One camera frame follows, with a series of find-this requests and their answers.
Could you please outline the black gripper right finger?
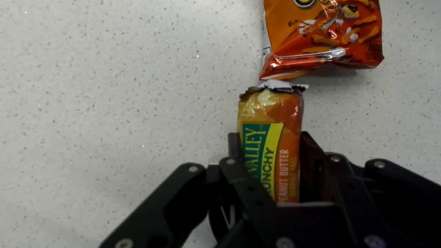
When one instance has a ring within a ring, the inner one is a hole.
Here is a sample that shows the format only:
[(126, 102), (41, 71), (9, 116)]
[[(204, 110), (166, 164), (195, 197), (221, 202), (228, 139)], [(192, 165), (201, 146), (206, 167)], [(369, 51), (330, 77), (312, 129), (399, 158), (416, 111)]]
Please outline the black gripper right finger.
[(352, 164), (300, 135), (300, 201), (277, 248), (441, 248), (441, 186), (385, 158)]

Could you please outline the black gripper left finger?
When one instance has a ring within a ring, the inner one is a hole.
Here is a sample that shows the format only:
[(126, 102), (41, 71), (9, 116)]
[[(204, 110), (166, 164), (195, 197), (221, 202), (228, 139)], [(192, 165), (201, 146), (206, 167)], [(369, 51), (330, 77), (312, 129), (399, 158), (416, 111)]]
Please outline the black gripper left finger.
[(237, 132), (227, 135), (227, 147), (228, 155), (215, 165), (179, 165), (99, 248), (181, 248), (205, 216), (215, 248), (274, 248), (274, 216), (264, 216), (272, 204), (245, 172)]

